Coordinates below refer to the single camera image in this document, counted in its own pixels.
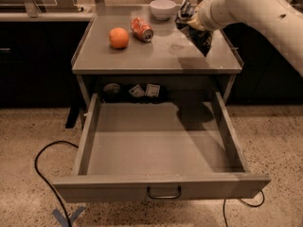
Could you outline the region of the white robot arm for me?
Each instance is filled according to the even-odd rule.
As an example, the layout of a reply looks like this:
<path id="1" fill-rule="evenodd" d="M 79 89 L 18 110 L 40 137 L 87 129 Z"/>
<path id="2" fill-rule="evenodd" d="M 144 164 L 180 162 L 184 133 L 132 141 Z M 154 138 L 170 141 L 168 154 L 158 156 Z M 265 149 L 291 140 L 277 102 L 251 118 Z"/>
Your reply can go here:
<path id="1" fill-rule="evenodd" d="M 203 0 L 187 23 L 209 31 L 244 23 L 261 33 L 303 76 L 303 14 L 286 0 Z"/>

